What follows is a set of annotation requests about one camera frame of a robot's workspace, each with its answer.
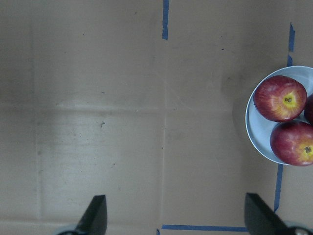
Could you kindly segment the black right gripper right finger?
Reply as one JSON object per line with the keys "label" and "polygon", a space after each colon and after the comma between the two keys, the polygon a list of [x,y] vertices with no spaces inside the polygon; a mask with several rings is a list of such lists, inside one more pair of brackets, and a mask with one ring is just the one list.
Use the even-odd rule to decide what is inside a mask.
{"label": "black right gripper right finger", "polygon": [[292,235],[289,228],[256,193],[245,196],[245,226],[251,235]]}

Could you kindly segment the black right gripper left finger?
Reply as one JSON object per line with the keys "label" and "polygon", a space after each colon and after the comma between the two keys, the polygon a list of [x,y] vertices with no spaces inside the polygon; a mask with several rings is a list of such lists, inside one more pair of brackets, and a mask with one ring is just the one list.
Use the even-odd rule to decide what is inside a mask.
{"label": "black right gripper left finger", "polygon": [[94,196],[74,229],[75,235],[104,235],[107,230],[107,202],[105,195]]}

